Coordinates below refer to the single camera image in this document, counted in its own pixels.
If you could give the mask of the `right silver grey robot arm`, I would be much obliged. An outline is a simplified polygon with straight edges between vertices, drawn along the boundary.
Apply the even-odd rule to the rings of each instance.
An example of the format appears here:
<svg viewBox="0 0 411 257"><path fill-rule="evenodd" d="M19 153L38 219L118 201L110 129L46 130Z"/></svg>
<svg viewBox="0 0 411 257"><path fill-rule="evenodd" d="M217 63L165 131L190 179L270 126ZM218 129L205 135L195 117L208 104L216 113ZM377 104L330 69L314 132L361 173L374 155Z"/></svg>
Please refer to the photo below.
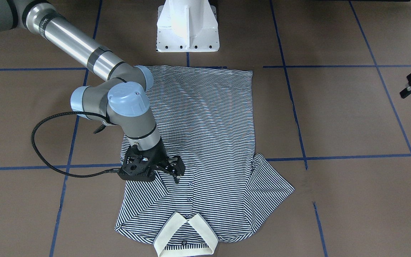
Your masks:
<svg viewBox="0 0 411 257"><path fill-rule="evenodd" d="M166 154L146 95L154 83L147 67L124 62L72 25L47 0L0 0L0 31L19 27L40 35L104 80L96 87L75 89L70 98L70 112L46 117L34 127L31 144L47 167L69 177L78 177L50 164L35 143L36 132L42 124L57 117L78 115L102 123L95 133L107 126L121 127L129 142L120 168L83 175L83 178L116 173L122 180L152 182L156 172L161 171L179 183L185 166L180 156L170 158Z"/></svg>

